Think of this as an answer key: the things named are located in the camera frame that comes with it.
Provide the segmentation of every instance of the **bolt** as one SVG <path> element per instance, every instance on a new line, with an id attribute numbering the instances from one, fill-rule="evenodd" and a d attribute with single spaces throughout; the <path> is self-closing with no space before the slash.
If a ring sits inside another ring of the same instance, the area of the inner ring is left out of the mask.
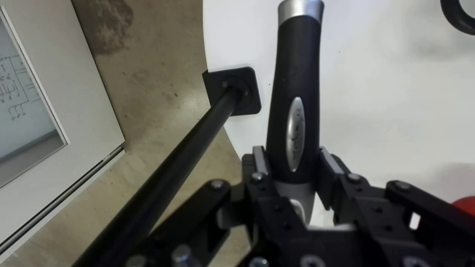
<path id="1" fill-rule="evenodd" d="M 254 182 L 262 182 L 265 179 L 265 174 L 262 174 L 262 173 L 254 173 L 253 174 L 253 180 Z"/>
<path id="2" fill-rule="evenodd" d="M 318 256 L 305 256 L 301 260 L 301 267 L 326 267 L 326 262 Z"/>
<path id="3" fill-rule="evenodd" d="M 400 191 L 409 191 L 412 189 L 410 185 L 404 183 L 404 182 L 396 182 L 396 188 L 400 189 Z"/>
<path id="4" fill-rule="evenodd" d="M 250 262 L 250 267 L 269 267 L 269 262 L 263 257 L 254 257 Z"/>
<path id="5" fill-rule="evenodd" d="M 361 182 L 361 177 L 358 174 L 349 174 L 347 176 L 347 179 L 352 183 L 360 183 Z"/>
<path id="6" fill-rule="evenodd" d="M 191 266 L 192 262 L 192 250 L 188 245 L 180 245 L 173 253 L 173 263 L 176 267 Z"/>
<path id="7" fill-rule="evenodd" d="M 404 267 L 431 267 L 425 260 L 418 257 L 404 257 L 403 266 Z"/>
<path id="8" fill-rule="evenodd" d="M 211 182 L 211 188 L 214 189 L 214 191 L 219 191 L 219 189 L 222 189 L 225 186 L 225 182 L 223 180 L 213 180 Z"/>
<path id="9" fill-rule="evenodd" d="M 146 267 L 148 259 L 145 256 L 133 256 L 125 266 L 127 267 Z"/>

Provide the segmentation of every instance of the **black handle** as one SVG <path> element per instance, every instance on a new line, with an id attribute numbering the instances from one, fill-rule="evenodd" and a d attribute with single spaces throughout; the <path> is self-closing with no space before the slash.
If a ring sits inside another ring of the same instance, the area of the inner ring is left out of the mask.
<path id="1" fill-rule="evenodd" d="M 283 183 L 308 183 L 315 174 L 314 165 L 320 150 L 323 10 L 324 5 L 318 0 L 286 0 L 280 8 L 281 27 L 268 153 L 272 177 Z"/>

